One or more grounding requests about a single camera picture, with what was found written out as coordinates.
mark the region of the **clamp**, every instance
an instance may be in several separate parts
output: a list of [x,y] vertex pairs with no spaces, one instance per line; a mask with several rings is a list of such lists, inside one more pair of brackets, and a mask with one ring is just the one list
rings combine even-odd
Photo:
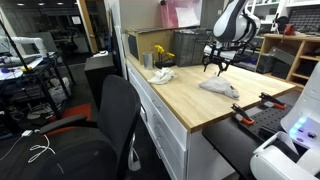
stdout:
[[231,109],[233,109],[237,114],[242,116],[240,122],[242,121],[243,123],[249,126],[253,125],[254,120],[251,119],[249,115],[238,104],[234,103]]
[[261,98],[261,103],[262,104],[264,104],[264,103],[269,101],[269,102],[273,103],[273,106],[278,108],[278,109],[282,109],[282,110],[286,109],[286,105],[283,102],[281,102],[278,99],[270,96],[267,93],[262,92],[259,97]]

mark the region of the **white cloth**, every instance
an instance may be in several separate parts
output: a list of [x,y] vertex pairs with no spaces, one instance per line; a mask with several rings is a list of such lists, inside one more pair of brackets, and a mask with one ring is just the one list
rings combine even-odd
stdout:
[[154,73],[154,76],[148,80],[151,84],[166,84],[173,77],[177,77],[176,73],[170,68],[162,68]]
[[209,91],[224,94],[232,99],[238,100],[240,97],[238,91],[223,77],[213,76],[212,78],[200,83],[199,86]]

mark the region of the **chair armrest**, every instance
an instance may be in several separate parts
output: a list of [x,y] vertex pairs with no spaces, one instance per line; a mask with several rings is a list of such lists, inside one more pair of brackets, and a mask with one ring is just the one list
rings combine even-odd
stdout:
[[63,118],[40,128],[40,134],[46,134],[53,130],[67,127],[67,126],[86,126],[85,125],[86,119],[87,119],[87,116],[83,114]]

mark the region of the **white cable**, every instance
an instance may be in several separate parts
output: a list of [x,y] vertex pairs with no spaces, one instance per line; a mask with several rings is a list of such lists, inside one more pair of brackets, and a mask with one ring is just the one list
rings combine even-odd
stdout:
[[[28,163],[32,163],[33,161],[35,161],[42,153],[44,153],[44,152],[45,152],[46,150],[48,150],[48,149],[49,149],[53,154],[56,154],[56,152],[54,152],[54,150],[49,147],[49,146],[50,146],[50,141],[49,141],[47,135],[44,134],[43,136],[47,139],[47,142],[48,142],[47,146],[40,146],[40,145],[34,145],[34,146],[32,146],[32,147],[30,148],[30,151],[33,151],[33,150],[36,150],[36,149],[40,149],[40,148],[43,148],[43,150],[42,150],[41,152],[35,154],[34,156],[32,156],[32,157],[29,159]],[[58,166],[59,169],[61,170],[62,174],[64,174],[63,168],[60,166],[59,163],[57,163],[57,166]]]
[[0,159],[0,161],[2,161],[14,148],[14,146],[16,146],[16,144],[22,139],[23,136],[21,136],[14,144],[13,146],[9,149],[9,151]]

